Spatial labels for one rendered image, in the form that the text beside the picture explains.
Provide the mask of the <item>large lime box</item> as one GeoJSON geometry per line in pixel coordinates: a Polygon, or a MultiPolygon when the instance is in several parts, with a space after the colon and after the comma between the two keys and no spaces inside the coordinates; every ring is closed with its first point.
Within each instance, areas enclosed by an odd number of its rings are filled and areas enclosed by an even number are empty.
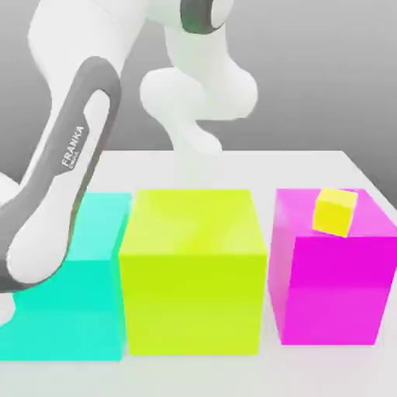
{"type": "Polygon", "coordinates": [[[141,189],[119,251],[132,355],[255,355],[267,251],[247,189],[141,189]]]}

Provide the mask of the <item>large magenta box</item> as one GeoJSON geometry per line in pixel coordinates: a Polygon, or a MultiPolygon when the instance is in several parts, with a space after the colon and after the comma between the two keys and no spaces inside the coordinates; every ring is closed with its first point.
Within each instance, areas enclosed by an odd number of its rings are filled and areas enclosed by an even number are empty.
{"type": "Polygon", "coordinates": [[[375,343],[397,269],[397,225],[358,190],[347,237],[312,229],[317,189],[276,191],[268,291],[284,345],[375,343]]]}

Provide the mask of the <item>large cyan box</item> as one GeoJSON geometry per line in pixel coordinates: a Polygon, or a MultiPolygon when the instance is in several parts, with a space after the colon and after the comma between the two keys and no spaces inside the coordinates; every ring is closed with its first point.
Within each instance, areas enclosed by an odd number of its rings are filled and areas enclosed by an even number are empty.
{"type": "Polygon", "coordinates": [[[88,193],[68,256],[43,284],[14,295],[0,327],[0,361],[121,361],[126,345],[119,248],[128,193],[88,193]]]}

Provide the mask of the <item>small yellow cube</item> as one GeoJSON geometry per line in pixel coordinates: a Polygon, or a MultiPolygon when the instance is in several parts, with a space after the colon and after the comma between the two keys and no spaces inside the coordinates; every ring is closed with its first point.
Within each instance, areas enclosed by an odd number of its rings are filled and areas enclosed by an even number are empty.
{"type": "Polygon", "coordinates": [[[357,192],[336,188],[321,189],[316,199],[312,229],[334,236],[347,237],[357,200],[357,192]]]}

